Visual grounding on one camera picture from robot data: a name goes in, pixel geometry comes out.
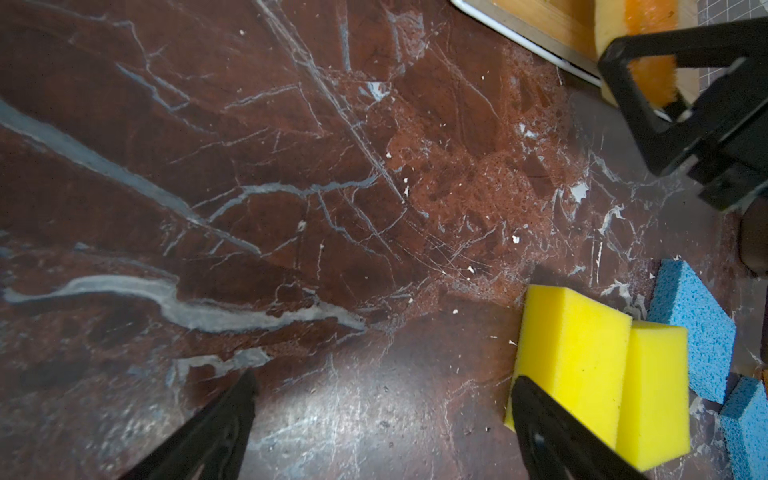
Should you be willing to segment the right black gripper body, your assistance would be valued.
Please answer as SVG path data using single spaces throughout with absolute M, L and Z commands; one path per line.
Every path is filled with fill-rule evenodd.
M 698 197 L 719 211 L 767 197 L 767 108 L 717 145 L 702 145 L 688 176 L 701 185 Z

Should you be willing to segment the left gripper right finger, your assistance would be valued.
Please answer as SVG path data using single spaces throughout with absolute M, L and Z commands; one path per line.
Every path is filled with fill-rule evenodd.
M 514 381 L 511 406 L 531 479 L 645 479 L 529 377 Z

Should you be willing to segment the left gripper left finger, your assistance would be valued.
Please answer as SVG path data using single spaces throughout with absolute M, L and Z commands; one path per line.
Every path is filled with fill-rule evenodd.
M 251 372 L 209 402 L 122 475 L 124 479 L 237 479 L 255 417 Z

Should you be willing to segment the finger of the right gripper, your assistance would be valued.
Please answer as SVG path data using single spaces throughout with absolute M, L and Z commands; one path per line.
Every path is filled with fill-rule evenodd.
M 631 71 L 645 60 L 722 73 L 693 102 L 676 86 L 669 98 L 654 101 Z M 598 68 L 654 175 L 670 174 L 690 156 L 766 173 L 766 18 L 619 37 L 602 53 Z

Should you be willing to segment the yellow foam sponge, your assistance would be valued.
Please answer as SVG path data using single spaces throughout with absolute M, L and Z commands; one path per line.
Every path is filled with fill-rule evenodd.
M 690 451 L 688 333 L 635 321 L 615 451 L 644 472 Z
M 526 376 L 616 447 L 629 315 L 566 287 L 528 287 L 513 377 Z

